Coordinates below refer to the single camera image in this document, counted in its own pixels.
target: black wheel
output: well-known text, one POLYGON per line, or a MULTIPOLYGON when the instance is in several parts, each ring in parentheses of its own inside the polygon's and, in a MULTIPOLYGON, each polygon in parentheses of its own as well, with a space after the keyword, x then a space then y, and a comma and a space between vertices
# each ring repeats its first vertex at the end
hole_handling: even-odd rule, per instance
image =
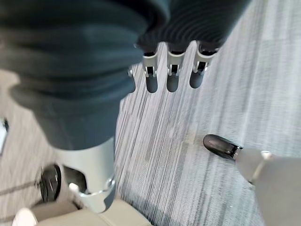
POLYGON ((210 152, 222 158, 232 160, 236 150, 239 148, 239 146, 233 142, 215 134, 207 134, 204 136, 203 144, 210 152))
POLYGON ((179 76, 175 72, 172 72, 171 75, 167 75, 167 90, 171 93, 175 92, 179 86, 179 76))
POLYGON ((60 167, 52 164, 44 168, 40 179, 42 202, 54 202, 61 191, 62 176, 60 167))

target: robotic hand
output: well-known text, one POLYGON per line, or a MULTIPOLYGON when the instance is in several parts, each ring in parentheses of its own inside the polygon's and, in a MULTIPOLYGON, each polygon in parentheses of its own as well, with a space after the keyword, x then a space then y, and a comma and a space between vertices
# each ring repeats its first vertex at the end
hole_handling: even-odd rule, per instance
POLYGON ((301 222, 301 158, 280 157, 255 148, 241 148, 208 134, 204 146, 214 154, 232 159, 240 174, 255 186, 266 226, 298 226, 301 222))
POLYGON ((143 60, 147 89, 155 92, 156 47, 168 43, 167 89, 175 92, 196 40, 190 86, 197 88, 249 2, 0 0, 0 68, 20 78, 11 96, 33 111, 69 188, 91 210, 107 210, 114 198, 119 102, 135 89, 128 68, 143 60))

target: gray carpet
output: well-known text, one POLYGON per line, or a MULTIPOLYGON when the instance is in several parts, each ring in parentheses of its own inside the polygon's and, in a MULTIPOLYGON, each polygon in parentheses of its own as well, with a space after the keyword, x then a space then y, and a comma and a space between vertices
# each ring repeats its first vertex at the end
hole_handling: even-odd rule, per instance
MULTIPOLYGON (((194 43, 176 93, 166 89, 164 45, 155 94, 135 67, 137 89, 122 101, 118 121, 118 196, 157 226, 263 225, 252 186, 231 162, 205 150, 202 139, 215 133, 301 156, 300 27, 301 1, 253 0, 201 88, 189 87, 194 43)), ((0 157, 0 191, 32 181, 40 166, 55 161, 32 114, 8 97, 15 82, 0 72, 0 116, 11 125, 0 157)), ((0 219, 38 199, 34 188, 0 197, 0 219)))

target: striped carpet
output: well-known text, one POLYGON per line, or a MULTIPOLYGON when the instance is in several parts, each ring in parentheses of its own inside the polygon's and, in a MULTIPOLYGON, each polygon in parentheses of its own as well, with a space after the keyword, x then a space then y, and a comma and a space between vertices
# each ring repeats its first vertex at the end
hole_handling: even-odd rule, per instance
MULTIPOLYGON (((189 87, 195 43, 173 94, 166 89, 164 44, 155 94, 135 66, 137 89, 122 101, 118 121, 118 196, 156 226, 262 226, 253 187, 231 162, 205 150, 202 139, 215 133, 301 156, 300 27, 301 1, 253 0, 196 90, 189 87)), ((8 96, 15 82, 0 72, 0 116, 10 122, 0 191, 32 181, 39 167, 56 160, 32 114, 8 96)), ((38 199, 33 187, 1 196, 0 219, 38 199)))

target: black rubber fingertip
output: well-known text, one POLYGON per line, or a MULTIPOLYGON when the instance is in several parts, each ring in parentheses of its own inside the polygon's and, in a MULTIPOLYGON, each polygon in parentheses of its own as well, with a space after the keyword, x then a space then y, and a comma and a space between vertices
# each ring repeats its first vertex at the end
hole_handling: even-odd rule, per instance
POLYGON ((191 88, 196 89, 201 86, 204 77, 204 71, 198 71, 197 73, 191 72, 189 84, 191 88))
POLYGON ((158 89, 157 77, 149 76, 146 77, 146 89, 150 93, 155 93, 158 89))
POLYGON ((136 90, 136 83, 135 83, 135 79, 134 79, 134 77, 133 77, 133 76, 131 76, 131 78, 132 78, 132 80, 133 80, 133 86, 132 86, 132 89, 131 89, 130 93, 134 93, 134 92, 135 92, 135 90, 136 90))
POLYGON ((204 136, 203 145, 208 151, 225 159, 233 159, 233 154, 238 148, 231 141, 215 134, 204 136))
POLYGON ((167 75, 167 83, 166 83, 167 90, 173 93, 178 89, 178 86, 179 86, 179 76, 176 76, 175 73, 172 73, 172 75, 167 75))

